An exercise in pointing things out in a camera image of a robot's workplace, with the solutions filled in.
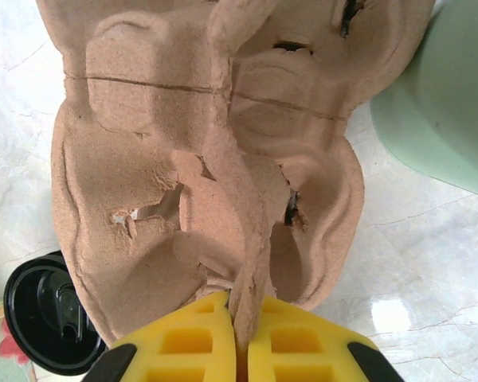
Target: white marble floor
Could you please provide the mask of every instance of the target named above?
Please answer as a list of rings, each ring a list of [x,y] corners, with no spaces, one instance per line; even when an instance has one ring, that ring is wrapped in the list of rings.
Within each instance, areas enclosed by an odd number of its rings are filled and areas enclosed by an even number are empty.
[[[57,249],[49,152],[62,80],[35,2],[0,2],[0,295],[15,267]],[[315,312],[371,337],[407,382],[478,381],[478,196],[394,160],[368,104],[347,137],[365,207],[339,284]]]

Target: mint green container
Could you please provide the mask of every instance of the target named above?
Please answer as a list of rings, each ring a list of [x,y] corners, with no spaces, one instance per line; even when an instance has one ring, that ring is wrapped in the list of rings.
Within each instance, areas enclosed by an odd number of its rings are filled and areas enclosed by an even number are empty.
[[[443,6],[412,62],[371,110],[394,157],[478,194],[478,0]]]

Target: brown pulp material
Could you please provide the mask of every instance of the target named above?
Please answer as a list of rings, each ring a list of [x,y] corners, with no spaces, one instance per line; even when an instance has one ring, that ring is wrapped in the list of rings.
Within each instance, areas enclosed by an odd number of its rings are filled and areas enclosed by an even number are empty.
[[[347,120],[433,0],[37,3],[66,74],[55,225],[103,339],[234,285],[242,351],[264,293],[322,302],[362,208]]]

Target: black plastic lid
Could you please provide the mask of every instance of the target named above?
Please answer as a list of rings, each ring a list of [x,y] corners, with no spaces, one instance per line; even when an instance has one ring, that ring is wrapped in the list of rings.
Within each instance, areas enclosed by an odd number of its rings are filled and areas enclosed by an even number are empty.
[[[76,296],[60,251],[16,268],[3,302],[18,346],[50,372],[83,374],[106,349]]]

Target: red flower pattern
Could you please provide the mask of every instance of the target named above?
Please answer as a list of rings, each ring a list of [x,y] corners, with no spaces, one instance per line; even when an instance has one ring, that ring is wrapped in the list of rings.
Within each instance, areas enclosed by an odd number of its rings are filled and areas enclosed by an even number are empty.
[[[16,357],[19,364],[26,364],[29,361],[29,358],[22,352],[21,349],[19,349],[18,344],[10,333],[5,319],[2,321],[2,332],[4,333],[4,338],[0,343],[0,357]]]

